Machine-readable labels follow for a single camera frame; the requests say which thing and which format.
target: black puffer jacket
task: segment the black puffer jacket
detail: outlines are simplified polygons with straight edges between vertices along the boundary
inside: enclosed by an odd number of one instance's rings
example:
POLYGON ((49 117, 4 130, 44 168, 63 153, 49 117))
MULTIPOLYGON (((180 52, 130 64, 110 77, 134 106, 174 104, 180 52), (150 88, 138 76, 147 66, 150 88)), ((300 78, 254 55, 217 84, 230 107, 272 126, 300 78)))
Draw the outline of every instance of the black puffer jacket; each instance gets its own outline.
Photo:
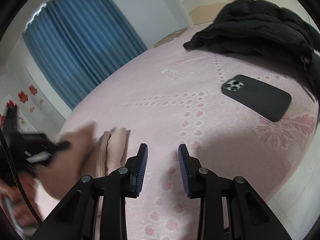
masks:
POLYGON ((297 14, 263 0, 237 0, 226 5, 213 24, 196 33, 185 49, 207 46, 219 53, 263 55, 306 70, 320 98, 320 34, 297 14))

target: white tile floor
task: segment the white tile floor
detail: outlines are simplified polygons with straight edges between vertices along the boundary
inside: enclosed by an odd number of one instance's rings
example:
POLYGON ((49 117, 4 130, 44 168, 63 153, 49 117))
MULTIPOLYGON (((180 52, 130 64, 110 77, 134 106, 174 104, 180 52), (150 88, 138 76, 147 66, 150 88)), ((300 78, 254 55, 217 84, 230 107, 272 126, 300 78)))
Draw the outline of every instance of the white tile floor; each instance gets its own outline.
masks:
POLYGON ((320 215, 320 130, 301 164, 268 202, 292 240, 302 240, 320 215))

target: black phone case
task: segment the black phone case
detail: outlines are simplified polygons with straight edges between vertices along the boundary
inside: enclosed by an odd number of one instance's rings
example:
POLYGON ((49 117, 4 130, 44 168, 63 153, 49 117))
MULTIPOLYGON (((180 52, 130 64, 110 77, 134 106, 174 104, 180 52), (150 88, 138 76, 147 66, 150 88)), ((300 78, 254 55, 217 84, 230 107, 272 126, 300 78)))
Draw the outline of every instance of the black phone case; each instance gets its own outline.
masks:
POLYGON ((282 118, 292 100, 287 92, 243 75, 225 82, 221 91, 272 122, 282 118))

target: pink bedspread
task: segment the pink bedspread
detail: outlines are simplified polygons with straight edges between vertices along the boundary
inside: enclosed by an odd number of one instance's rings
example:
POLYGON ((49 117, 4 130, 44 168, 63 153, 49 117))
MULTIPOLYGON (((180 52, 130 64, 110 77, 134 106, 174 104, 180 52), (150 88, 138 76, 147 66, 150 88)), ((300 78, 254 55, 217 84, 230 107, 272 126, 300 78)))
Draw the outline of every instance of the pink bedspread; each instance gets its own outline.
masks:
POLYGON ((128 238, 196 239, 199 201, 183 191, 177 149, 185 143, 217 175, 245 177, 268 200, 306 153, 318 104, 290 66, 262 57, 185 51, 182 44, 204 27, 150 49, 119 69, 73 111, 62 132, 89 120, 105 130, 131 130, 127 158, 147 143, 149 159, 138 199, 127 199, 128 238), (277 123, 223 95, 226 80, 247 75, 292 95, 277 123))

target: blue curtain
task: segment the blue curtain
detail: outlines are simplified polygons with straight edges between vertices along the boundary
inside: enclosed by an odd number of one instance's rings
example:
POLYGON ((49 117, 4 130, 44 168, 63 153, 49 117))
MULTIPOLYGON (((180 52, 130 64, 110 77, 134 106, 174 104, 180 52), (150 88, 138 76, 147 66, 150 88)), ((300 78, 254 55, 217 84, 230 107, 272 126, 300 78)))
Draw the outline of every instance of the blue curtain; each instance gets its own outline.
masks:
POLYGON ((44 76, 71 109, 147 50, 112 0, 50 0, 22 36, 44 76))

